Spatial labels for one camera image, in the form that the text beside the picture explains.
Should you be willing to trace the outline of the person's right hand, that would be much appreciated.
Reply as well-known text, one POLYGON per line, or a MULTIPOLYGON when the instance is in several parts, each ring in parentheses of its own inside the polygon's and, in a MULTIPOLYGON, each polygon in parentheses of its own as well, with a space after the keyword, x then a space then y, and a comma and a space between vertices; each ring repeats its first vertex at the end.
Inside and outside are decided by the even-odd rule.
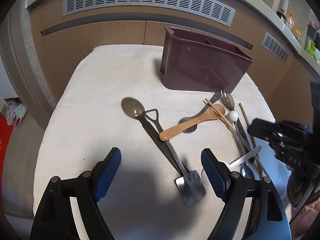
POLYGON ((301 239, 309 230, 318 213, 319 199, 305 206, 290 225, 292 239, 301 239))

